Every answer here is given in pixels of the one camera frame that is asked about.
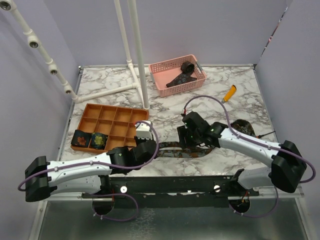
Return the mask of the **brown grey floral tie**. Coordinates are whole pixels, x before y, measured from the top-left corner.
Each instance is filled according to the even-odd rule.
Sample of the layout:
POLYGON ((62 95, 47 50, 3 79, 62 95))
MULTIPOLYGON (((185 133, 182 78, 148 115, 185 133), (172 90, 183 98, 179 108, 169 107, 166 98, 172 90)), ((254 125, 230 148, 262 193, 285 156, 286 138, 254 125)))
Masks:
MULTIPOLYGON (((231 127, 236 131, 256 138, 256 133, 252 124, 244 119, 237 119, 233 121, 231 127)), ((167 141, 159 143, 159 151, 157 156, 161 158, 201 158, 212 152, 216 147, 196 146, 186 147, 182 149, 179 141, 167 141)))

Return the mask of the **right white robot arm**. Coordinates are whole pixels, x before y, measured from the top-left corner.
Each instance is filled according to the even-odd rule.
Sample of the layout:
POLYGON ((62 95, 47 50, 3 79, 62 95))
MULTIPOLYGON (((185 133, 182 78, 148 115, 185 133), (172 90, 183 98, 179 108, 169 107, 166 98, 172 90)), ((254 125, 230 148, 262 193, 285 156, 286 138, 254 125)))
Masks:
POLYGON ((229 125, 209 124, 198 113, 190 112, 177 127, 182 149, 204 145, 208 148, 232 150, 264 164, 256 169, 240 169, 231 179, 229 189, 240 196, 247 190, 274 186, 286 193, 294 193, 306 171, 296 145, 290 141, 280 144, 243 134, 229 125))

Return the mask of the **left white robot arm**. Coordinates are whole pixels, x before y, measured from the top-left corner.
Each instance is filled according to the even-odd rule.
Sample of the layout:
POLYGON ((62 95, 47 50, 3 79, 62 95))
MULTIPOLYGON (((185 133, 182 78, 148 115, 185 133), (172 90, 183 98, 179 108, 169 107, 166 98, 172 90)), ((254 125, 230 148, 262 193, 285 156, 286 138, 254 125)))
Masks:
POLYGON ((103 198, 111 190, 108 182, 89 177, 127 174, 139 170, 156 158, 159 143, 154 140, 141 142, 137 146, 116 147, 93 157, 71 162, 48 161, 45 156, 35 158, 25 169, 25 201, 32 203, 45 200, 51 195, 65 192, 87 192, 103 198))

